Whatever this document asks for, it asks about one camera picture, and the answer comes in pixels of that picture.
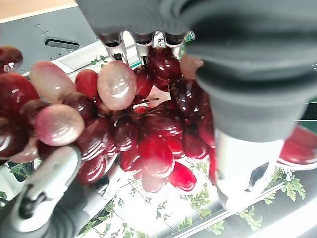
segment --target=red grape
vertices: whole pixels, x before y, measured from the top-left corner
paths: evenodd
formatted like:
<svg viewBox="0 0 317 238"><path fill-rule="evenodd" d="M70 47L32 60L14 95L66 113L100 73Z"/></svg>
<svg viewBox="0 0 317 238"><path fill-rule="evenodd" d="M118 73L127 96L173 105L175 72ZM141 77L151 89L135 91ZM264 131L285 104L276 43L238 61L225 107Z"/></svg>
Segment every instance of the red grape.
<svg viewBox="0 0 317 238"><path fill-rule="evenodd" d="M171 110L150 112L144 118L144 128L159 136L179 135L183 131L181 115Z"/></svg>
<svg viewBox="0 0 317 238"><path fill-rule="evenodd" d="M178 160L185 157L182 139L177 136L169 136L165 137L164 140L169 145L174 159Z"/></svg>
<svg viewBox="0 0 317 238"><path fill-rule="evenodd" d="M154 78L146 66L137 67L134 73L137 80L137 91L133 102L134 104L138 104L149 95Z"/></svg>
<svg viewBox="0 0 317 238"><path fill-rule="evenodd" d="M33 99L24 104L20 108L20 115L22 120L27 123L27 125L31 128L34 127L35 117L39 113L40 110L50 105L47 102L44 102L41 99Z"/></svg>
<svg viewBox="0 0 317 238"><path fill-rule="evenodd" d="M78 92L85 94L90 99L97 96L97 79L98 74L90 69L81 71L76 76L76 89Z"/></svg>
<svg viewBox="0 0 317 238"><path fill-rule="evenodd" d="M198 134L208 146L215 146L213 118L211 113L202 116L198 123Z"/></svg>
<svg viewBox="0 0 317 238"><path fill-rule="evenodd" d="M156 193L160 191L164 185L164 179L151 176L149 173L142 172L141 182L145 192Z"/></svg>
<svg viewBox="0 0 317 238"><path fill-rule="evenodd" d="M197 179L193 172L185 165L175 162L174 170L167 180L176 188L189 192L193 190Z"/></svg>
<svg viewBox="0 0 317 238"><path fill-rule="evenodd" d="M33 85L17 73L0 75L0 110L18 117L20 108L32 99L39 99Z"/></svg>
<svg viewBox="0 0 317 238"><path fill-rule="evenodd" d="M114 123L113 136L120 151L127 151L136 147L138 134L137 125L129 117L118 119Z"/></svg>
<svg viewBox="0 0 317 238"><path fill-rule="evenodd" d="M22 62L22 53L16 47L0 47L0 74L15 71L22 64Z"/></svg>
<svg viewBox="0 0 317 238"><path fill-rule="evenodd" d="M99 118L88 125L75 145L82 152L82 160L91 160L101 154L111 144L109 139L110 120Z"/></svg>
<svg viewBox="0 0 317 238"><path fill-rule="evenodd" d="M82 164L77 174L77 180L81 184L96 183L104 175L105 169L106 159L103 154L100 154Z"/></svg>
<svg viewBox="0 0 317 238"><path fill-rule="evenodd" d="M180 70L185 78L196 79L196 71L202 66L204 66L204 62L200 58L190 56L187 53L183 54L180 62Z"/></svg>
<svg viewBox="0 0 317 238"><path fill-rule="evenodd" d="M84 130L80 114L68 105L54 104L43 108L35 118L34 130L43 143L63 146L74 142Z"/></svg>
<svg viewBox="0 0 317 238"><path fill-rule="evenodd" d="M174 167L174 157L168 144L158 135L148 135L139 143L142 166L152 176L165 178Z"/></svg>
<svg viewBox="0 0 317 238"><path fill-rule="evenodd" d="M179 109L187 116L198 115L202 90L195 81L180 78L170 85L170 95Z"/></svg>
<svg viewBox="0 0 317 238"><path fill-rule="evenodd" d="M97 106L83 93L70 93L64 98L63 103L76 109L86 123L97 118Z"/></svg>
<svg viewBox="0 0 317 238"><path fill-rule="evenodd" d="M29 141L27 131L7 118L0 118L0 156L10 157L23 151Z"/></svg>
<svg viewBox="0 0 317 238"><path fill-rule="evenodd" d="M206 144L201 141L197 134L186 130L182 137L185 155L194 159L203 159L208 150Z"/></svg>
<svg viewBox="0 0 317 238"><path fill-rule="evenodd" d="M297 126L291 137L286 140L280 158L299 165L317 162L317 135Z"/></svg>
<svg viewBox="0 0 317 238"><path fill-rule="evenodd" d="M32 66L30 79L40 95L52 103L61 103L76 91L75 84L58 66L51 62L39 62Z"/></svg>
<svg viewBox="0 0 317 238"><path fill-rule="evenodd" d="M147 65L155 76L169 82L182 76L178 59L170 50L162 47L149 50Z"/></svg>
<svg viewBox="0 0 317 238"><path fill-rule="evenodd" d="M126 172L138 173L141 170L140 161L138 147L121 153L120 166Z"/></svg>
<svg viewBox="0 0 317 238"><path fill-rule="evenodd" d="M136 75L121 61L107 63L98 76L98 94L110 110L122 110L131 105L136 89Z"/></svg>

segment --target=wooden surface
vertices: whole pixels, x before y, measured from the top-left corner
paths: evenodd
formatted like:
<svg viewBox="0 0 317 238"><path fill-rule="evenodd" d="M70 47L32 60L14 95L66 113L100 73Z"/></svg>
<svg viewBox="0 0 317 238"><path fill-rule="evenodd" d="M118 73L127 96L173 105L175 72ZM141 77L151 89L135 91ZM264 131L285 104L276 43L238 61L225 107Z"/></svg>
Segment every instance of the wooden surface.
<svg viewBox="0 0 317 238"><path fill-rule="evenodd" d="M0 23L75 6L75 0L0 0Z"/></svg>

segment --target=robotic hand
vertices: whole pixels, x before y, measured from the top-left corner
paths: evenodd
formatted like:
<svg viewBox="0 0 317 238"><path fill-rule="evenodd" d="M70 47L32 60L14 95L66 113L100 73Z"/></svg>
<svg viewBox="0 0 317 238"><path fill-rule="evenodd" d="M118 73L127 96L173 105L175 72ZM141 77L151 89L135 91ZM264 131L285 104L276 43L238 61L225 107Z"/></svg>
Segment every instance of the robotic hand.
<svg viewBox="0 0 317 238"><path fill-rule="evenodd" d="M242 209L269 184L284 140L316 94L317 2L314 0L77 0L114 60L127 62L122 32L145 63L153 33L178 54L204 61L197 82L208 92L216 128L215 182L230 210ZM0 214L1 238L72 238L114 196L115 164L94 186L73 182L81 156L56 150Z"/></svg>

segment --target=bright light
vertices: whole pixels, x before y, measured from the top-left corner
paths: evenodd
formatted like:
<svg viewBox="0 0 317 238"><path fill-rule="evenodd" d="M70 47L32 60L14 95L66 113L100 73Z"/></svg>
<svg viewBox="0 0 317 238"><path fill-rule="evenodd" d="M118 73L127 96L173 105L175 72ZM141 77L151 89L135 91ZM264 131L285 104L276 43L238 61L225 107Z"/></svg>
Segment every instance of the bright light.
<svg viewBox="0 0 317 238"><path fill-rule="evenodd" d="M317 199L301 207L249 238L288 237L296 238L317 225Z"/></svg>

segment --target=gray panel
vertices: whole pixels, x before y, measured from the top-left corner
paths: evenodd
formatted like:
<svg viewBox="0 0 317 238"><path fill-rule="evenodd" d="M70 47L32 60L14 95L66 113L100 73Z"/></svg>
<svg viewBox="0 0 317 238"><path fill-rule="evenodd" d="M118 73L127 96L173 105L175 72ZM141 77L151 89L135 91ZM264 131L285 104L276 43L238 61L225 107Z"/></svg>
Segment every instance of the gray panel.
<svg viewBox="0 0 317 238"><path fill-rule="evenodd" d="M70 52L45 46L47 37L77 41L80 47L97 41L79 8L75 7L2 24L0 45L14 45L23 53L24 61L17 72L24 74L38 61L52 61Z"/></svg>

